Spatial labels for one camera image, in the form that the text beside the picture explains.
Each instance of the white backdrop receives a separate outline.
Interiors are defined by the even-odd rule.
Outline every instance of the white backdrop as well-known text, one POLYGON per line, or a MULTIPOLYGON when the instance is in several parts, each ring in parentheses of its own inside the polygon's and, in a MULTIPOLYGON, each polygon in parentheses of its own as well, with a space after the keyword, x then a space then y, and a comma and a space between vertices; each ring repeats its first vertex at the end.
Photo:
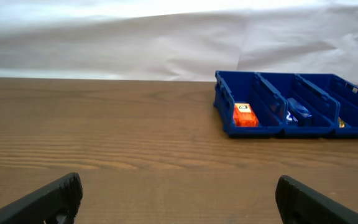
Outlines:
POLYGON ((215 70, 358 84, 358 1, 0 0, 0 77, 214 81, 215 70))

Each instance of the blue bin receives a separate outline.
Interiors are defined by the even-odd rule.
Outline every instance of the blue bin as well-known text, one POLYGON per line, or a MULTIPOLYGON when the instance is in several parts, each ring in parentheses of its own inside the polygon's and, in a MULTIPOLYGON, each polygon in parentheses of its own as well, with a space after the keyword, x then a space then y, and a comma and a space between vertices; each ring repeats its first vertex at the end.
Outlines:
POLYGON ((283 129, 287 103, 278 90, 254 72, 216 71, 215 101, 229 136, 273 135, 283 129), (249 103, 259 120, 258 127, 234 124, 234 103, 249 103))
POLYGON ((311 126, 290 126, 285 120, 286 135, 324 136, 333 132, 339 114, 339 103, 328 93, 293 73, 260 73, 260 75, 285 99, 296 99, 313 115, 311 126))
POLYGON ((335 120, 336 136, 358 135, 358 86, 333 74, 300 74, 323 89, 340 104, 339 117, 346 122, 344 128, 335 120))

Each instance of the wooden table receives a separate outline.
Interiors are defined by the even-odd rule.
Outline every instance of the wooden table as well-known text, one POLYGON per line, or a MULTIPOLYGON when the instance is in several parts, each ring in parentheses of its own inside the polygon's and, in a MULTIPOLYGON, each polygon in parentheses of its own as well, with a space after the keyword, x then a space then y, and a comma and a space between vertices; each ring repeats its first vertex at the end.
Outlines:
POLYGON ((358 212, 358 139, 229 139, 214 83, 0 78, 0 207, 69 172, 76 223, 281 223, 288 174, 358 212))

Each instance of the blue package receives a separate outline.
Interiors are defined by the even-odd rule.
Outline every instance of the blue package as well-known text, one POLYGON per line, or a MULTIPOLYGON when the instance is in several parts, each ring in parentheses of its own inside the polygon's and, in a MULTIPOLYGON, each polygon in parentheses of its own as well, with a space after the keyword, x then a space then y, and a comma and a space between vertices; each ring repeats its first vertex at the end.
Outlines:
POLYGON ((288 98, 288 110, 298 119, 299 126, 312 126, 313 116, 307 108, 296 101, 294 98, 288 98))
POLYGON ((298 120, 289 111, 287 111, 287 121, 290 126, 298 126, 298 120))

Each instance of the white label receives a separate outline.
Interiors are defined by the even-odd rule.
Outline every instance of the white label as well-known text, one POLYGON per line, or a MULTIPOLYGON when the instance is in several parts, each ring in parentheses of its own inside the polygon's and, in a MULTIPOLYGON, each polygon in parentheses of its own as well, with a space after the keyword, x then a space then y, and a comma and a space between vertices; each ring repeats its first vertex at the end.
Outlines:
POLYGON ((236 103, 235 106, 239 109, 241 113, 251 113, 249 103, 236 103))

